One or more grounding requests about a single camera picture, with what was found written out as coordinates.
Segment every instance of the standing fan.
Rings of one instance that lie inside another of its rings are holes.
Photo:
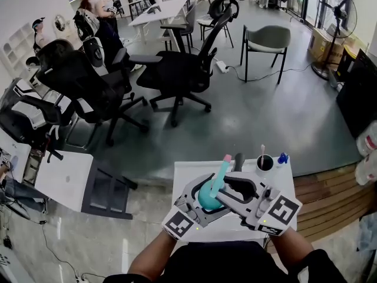
[[[329,79],[329,58],[334,47],[335,39],[349,37],[356,28],[358,14],[353,0],[318,0],[317,2],[318,28],[324,29],[333,37],[330,50],[325,62],[314,62],[312,69],[323,79]]]

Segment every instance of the teal toy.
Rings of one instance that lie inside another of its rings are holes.
[[[216,210],[222,207],[223,205],[216,199],[210,196],[211,186],[214,183],[214,179],[209,180],[203,186],[201,186],[198,195],[198,201],[200,205],[206,210]],[[220,188],[224,187],[224,181],[221,184]]]

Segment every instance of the black shirt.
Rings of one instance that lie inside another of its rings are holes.
[[[157,282],[299,282],[298,273],[308,267],[309,282],[346,282],[327,253],[311,252],[285,274],[256,242],[190,243],[170,257]],[[141,275],[113,275],[103,283],[149,283]]]

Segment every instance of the wooden floor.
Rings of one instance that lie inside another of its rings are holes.
[[[293,179],[296,197],[303,203],[297,217],[297,231],[308,241],[340,230],[373,208],[374,183],[359,186],[355,166]],[[272,242],[267,250],[275,252]]]

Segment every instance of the cup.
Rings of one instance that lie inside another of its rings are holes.
[[[271,156],[264,154],[263,155],[263,167],[261,167],[262,155],[260,155],[257,159],[256,165],[256,174],[259,177],[265,177],[269,173],[272,172],[273,169],[273,159]]]

